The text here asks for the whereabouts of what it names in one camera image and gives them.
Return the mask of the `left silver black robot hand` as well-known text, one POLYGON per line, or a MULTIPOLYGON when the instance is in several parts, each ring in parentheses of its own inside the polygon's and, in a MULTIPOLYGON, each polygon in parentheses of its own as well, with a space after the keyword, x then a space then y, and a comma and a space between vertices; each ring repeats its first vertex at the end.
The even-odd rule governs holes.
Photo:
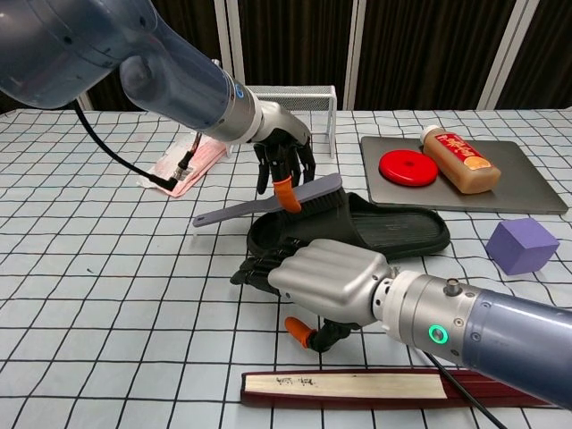
POLYGON ((251 140, 258 160, 257 193, 273 185, 280 207, 301 211, 294 188, 315 178, 315 159, 309 128, 276 102, 262 101, 262 120, 251 140))

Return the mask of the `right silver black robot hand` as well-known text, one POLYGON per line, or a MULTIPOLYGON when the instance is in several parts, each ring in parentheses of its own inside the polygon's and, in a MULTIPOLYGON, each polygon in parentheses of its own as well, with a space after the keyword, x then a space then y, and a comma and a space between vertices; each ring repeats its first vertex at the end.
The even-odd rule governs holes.
POLYGON ((373 250, 337 240, 288 238, 245 259, 231 283, 286 298, 320 316, 317 330, 294 317, 284 325, 304 348, 322 353, 381 320, 383 282, 390 274, 385 256, 373 250))

